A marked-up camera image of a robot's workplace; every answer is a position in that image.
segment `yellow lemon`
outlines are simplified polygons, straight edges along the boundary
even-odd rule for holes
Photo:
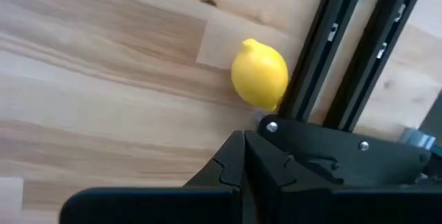
[[[242,42],[231,68],[233,87],[246,102],[274,111],[289,80],[284,58],[254,39]]]

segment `black machine frame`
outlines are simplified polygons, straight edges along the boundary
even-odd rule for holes
[[[417,0],[378,0],[324,124],[307,122],[357,1],[321,0],[278,114],[183,187],[87,189],[60,223],[442,223],[442,189],[416,181],[431,152],[352,133]]]

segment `black metal rail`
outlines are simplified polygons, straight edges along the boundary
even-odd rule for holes
[[[324,126],[353,131],[417,0],[378,0]]]
[[[306,122],[358,0],[321,0],[278,116]]]

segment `wood grain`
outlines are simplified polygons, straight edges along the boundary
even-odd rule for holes
[[[293,68],[318,3],[0,0],[0,178],[23,180],[7,223],[56,223],[87,187],[185,183],[233,130],[254,128],[229,79],[240,41],[273,46]],[[327,112],[375,3],[359,1],[310,121]],[[420,125],[442,85],[441,6],[418,1],[357,132],[395,140]],[[0,183],[0,196],[17,185]]]

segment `wooden surface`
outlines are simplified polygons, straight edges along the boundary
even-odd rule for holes
[[[229,80],[240,41],[275,47],[293,68],[318,2],[0,0],[0,223],[56,223],[87,187],[182,185],[254,126]],[[312,122],[375,2],[360,0]],[[395,140],[420,125],[442,85],[441,8],[418,1],[357,132]]]

